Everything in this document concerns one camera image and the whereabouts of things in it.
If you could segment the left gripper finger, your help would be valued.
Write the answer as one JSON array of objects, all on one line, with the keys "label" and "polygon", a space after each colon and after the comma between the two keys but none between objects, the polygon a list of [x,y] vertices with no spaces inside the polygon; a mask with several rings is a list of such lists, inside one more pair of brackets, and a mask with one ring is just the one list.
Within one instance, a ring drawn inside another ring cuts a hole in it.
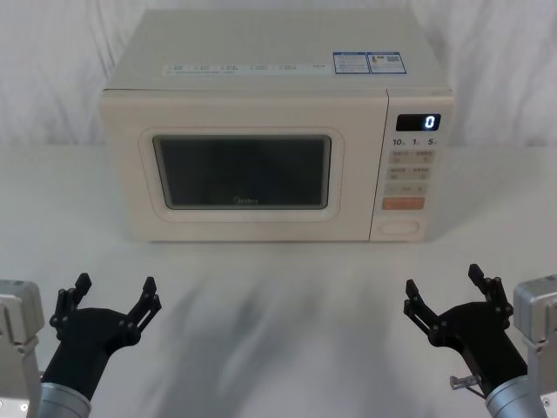
[{"label": "left gripper finger", "polygon": [[91,278],[88,273],[81,273],[74,287],[60,289],[57,293],[57,303],[54,314],[50,317],[50,325],[56,330],[56,337],[61,338],[70,317],[77,311],[83,297],[91,288]]},{"label": "left gripper finger", "polygon": [[123,345],[137,344],[142,332],[161,310],[162,304],[157,290],[155,279],[148,277],[144,282],[138,302],[118,324]]}]

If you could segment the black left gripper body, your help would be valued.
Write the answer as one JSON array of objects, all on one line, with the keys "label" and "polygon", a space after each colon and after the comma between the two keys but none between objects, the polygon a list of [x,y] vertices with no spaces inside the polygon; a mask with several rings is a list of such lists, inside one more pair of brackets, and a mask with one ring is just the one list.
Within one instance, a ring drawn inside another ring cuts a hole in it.
[{"label": "black left gripper body", "polygon": [[140,327],[127,315],[105,308],[78,309],[55,314],[50,325],[59,344],[44,371],[42,382],[78,393],[93,393],[110,357],[140,340]]}]

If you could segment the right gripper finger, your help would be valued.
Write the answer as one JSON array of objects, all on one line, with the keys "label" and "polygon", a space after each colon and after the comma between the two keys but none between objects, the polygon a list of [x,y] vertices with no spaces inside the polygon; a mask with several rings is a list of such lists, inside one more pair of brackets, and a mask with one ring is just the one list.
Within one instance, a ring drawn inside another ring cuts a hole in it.
[{"label": "right gripper finger", "polygon": [[403,312],[426,335],[431,345],[434,347],[446,345],[446,318],[437,315],[428,307],[413,280],[406,282]]},{"label": "right gripper finger", "polygon": [[486,277],[477,264],[471,264],[469,266],[467,275],[472,283],[474,283],[484,295],[486,303],[494,312],[502,329],[507,330],[510,327],[509,318],[513,315],[513,306],[508,301],[501,277]]}]

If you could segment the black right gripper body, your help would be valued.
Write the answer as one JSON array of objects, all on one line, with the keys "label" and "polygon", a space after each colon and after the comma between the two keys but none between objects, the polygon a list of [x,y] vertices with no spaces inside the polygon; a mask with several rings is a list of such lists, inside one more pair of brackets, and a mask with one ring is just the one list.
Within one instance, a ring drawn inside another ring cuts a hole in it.
[{"label": "black right gripper body", "polygon": [[510,304],[470,302],[437,315],[428,314],[428,340],[435,347],[448,347],[461,355],[481,388],[527,374],[527,364],[506,330],[513,314]]}]

